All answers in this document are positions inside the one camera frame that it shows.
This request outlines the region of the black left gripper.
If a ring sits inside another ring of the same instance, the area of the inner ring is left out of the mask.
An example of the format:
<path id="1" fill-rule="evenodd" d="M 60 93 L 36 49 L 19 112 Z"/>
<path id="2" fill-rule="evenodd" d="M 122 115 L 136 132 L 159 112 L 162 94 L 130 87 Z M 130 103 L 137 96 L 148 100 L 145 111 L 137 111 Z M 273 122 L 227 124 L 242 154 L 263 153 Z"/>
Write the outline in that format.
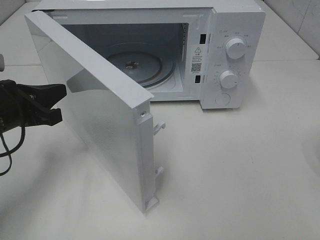
<path id="1" fill-rule="evenodd" d="M 4 56 L 0 54 L 0 71 L 4 71 Z M 30 86 L 6 79 L 0 81 L 0 132 L 5 133 L 17 127 L 29 127 L 26 96 Z"/>

